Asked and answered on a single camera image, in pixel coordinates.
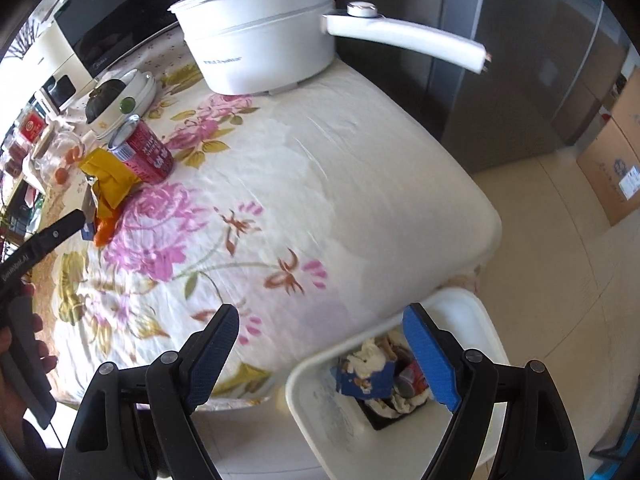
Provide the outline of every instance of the can lid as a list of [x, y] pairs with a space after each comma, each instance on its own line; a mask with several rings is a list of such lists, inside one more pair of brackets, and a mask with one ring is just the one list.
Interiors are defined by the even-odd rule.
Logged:
[[113, 150], [120, 146], [125, 140], [129, 139], [129, 136], [133, 133], [133, 130], [136, 129], [138, 123], [140, 122], [140, 116], [138, 114], [133, 114], [127, 118], [126, 121], [119, 127], [116, 132], [111, 137], [107, 148], [109, 150]]

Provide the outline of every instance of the white trash bin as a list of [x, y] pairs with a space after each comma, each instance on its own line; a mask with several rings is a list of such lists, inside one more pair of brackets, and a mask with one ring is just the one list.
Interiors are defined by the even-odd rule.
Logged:
[[[509, 364], [484, 305], [469, 291], [445, 288], [421, 301], [436, 325], [463, 349], [477, 348], [496, 364]], [[401, 324], [399, 314], [302, 361], [289, 375], [286, 397], [302, 434], [332, 480], [417, 480], [433, 458], [451, 418], [432, 400], [411, 415], [375, 431], [355, 399], [335, 391], [330, 369], [362, 342]], [[496, 404], [478, 465], [498, 447], [506, 405]]]

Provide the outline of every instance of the human hand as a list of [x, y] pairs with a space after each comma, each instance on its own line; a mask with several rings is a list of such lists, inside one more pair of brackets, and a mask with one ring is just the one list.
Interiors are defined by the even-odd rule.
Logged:
[[[42, 330], [42, 319], [38, 314], [33, 314], [31, 321], [34, 332]], [[0, 355], [9, 350], [12, 334], [9, 327], [0, 330]], [[42, 341], [37, 341], [40, 363], [45, 373], [52, 371], [58, 364], [58, 358], [49, 355], [49, 349]], [[27, 405], [18, 396], [11, 384], [7, 383], [0, 370], [0, 428], [4, 431], [12, 446], [16, 450], [24, 447], [24, 435], [22, 434], [22, 418], [27, 411]]]

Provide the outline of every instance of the blue gripper pad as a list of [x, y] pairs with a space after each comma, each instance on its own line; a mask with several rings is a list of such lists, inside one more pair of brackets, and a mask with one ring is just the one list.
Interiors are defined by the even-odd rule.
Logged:
[[402, 331], [436, 400], [454, 413], [462, 402], [454, 367], [411, 305], [402, 314]]
[[180, 378], [188, 385], [184, 403], [190, 412], [209, 399], [239, 328], [238, 311], [224, 304], [199, 337], [187, 342], [191, 344], [180, 364]]

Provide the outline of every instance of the table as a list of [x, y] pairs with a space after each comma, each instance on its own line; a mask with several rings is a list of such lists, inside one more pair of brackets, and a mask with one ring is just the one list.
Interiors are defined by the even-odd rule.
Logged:
[[[127, 200], [107, 247], [76, 235], [34, 270], [58, 399], [79, 402], [103, 361], [142, 365], [180, 348], [232, 303], [240, 333], [204, 408], [259, 403], [301, 359], [450, 278], [473, 288], [500, 241], [462, 168], [338, 60], [284, 94], [222, 96], [178, 28], [103, 79], [132, 67], [162, 82], [144, 119], [176, 165]], [[81, 174], [50, 193], [42, 225], [83, 193]]]

